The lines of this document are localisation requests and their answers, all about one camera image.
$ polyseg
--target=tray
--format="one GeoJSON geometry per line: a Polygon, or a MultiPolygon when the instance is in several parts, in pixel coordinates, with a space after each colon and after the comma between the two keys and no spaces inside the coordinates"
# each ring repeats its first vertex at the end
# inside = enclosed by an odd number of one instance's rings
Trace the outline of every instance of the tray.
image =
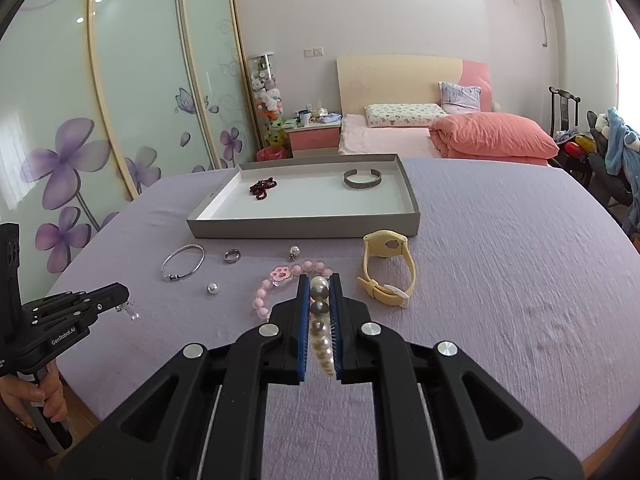
{"type": "Polygon", "coordinates": [[[240,164],[187,223],[196,238],[361,238],[380,229],[415,236],[420,211],[397,155],[318,156],[240,164]],[[354,181],[372,179],[374,169],[382,182],[348,187],[343,175],[353,169],[354,181]],[[256,200],[250,186],[270,176],[278,185],[256,200]]]}

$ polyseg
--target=headboard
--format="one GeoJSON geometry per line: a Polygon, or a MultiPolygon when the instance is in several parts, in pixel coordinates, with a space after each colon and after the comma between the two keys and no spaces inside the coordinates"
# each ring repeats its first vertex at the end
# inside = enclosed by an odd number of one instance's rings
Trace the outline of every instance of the headboard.
{"type": "Polygon", "coordinates": [[[485,63],[435,56],[338,58],[343,115],[364,115],[370,104],[439,103],[440,81],[481,87],[481,109],[492,110],[491,77],[485,63]]]}

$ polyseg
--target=human hand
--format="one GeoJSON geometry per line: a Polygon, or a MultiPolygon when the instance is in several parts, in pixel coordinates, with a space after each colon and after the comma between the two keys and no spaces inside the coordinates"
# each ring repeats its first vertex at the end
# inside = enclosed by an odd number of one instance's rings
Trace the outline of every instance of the human hand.
{"type": "Polygon", "coordinates": [[[21,421],[32,426],[35,424],[22,404],[23,400],[44,402],[44,416],[52,422],[60,422],[66,417],[66,402],[55,360],[47,364],[47,375],[39,386],[12,375],[0,377],[0,397],[21,421]]]}

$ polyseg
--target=floral pillow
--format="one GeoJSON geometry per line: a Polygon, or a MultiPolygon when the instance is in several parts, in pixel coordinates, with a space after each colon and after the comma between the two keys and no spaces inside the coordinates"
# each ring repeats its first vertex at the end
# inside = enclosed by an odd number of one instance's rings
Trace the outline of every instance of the floral pillow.
{"type": "Polygon", "coordinates": [[[445,111],[436,104],[368,105],[366,108],[369,128],[421,127],[428,128],[442,117],[445,111]]]}
{"type": "Polygon", "coordinates": [[[440,83],[440,103],[447,114],[469,114],[480,111],[479,86],[460,86],[453,83],[440,83]]]}

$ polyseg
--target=nightstand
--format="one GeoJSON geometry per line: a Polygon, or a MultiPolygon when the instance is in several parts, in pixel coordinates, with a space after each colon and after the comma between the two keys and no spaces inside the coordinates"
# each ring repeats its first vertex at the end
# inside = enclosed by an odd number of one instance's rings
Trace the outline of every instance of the nightstand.
{"type": "Polygon", "coordinates": [[[341,121],[327,124],[311,123],[307,127],[285,130],[289,134],[293,157],[337,155],[340,124],[341,121]]]}

